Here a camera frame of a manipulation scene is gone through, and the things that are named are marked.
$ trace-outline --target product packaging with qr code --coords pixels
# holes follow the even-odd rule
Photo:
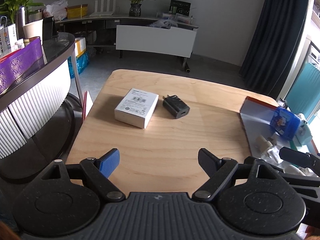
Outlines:
[[[156,108],[159,95],[132,88],[115,109],[115,119],[146,128]]]

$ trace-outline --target ribbed white panel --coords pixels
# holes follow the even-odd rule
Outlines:
[[[0,113],[0,158],[8,156],[26,143],[54,115],[70,89],[68,62],[24,93]]]
[[[18,150],[26,142],[8,108],[4,109],[0,113],[0,159]]]

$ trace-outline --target barcode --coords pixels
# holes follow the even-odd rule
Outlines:
[[[143,99],[143,98],[137,98],[137,97],[133,97],[132,100],[138,101],[138,102],[142,102],[142,103],[145,103],[145,102],[146,102],[145,99]]]

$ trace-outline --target glass table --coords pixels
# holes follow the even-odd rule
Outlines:
[[[44,56],[0,95],[1,178],[30,181],[69,147],[75,118],[65,99],[83,106],[74,50],[75,37],[70,33],[43,41]],[[68,93],[70,56],[79,99]]]

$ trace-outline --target metal screw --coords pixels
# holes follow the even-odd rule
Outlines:
[[[211,193],[206,191],[206,190],[198,190],[196,193],[195,193],[195,196],[197,198],[209,198],[211,196]]]
[[[120,191],[110,191],[107,194],[109,199],[120,199],[122,198],[123,194]]]

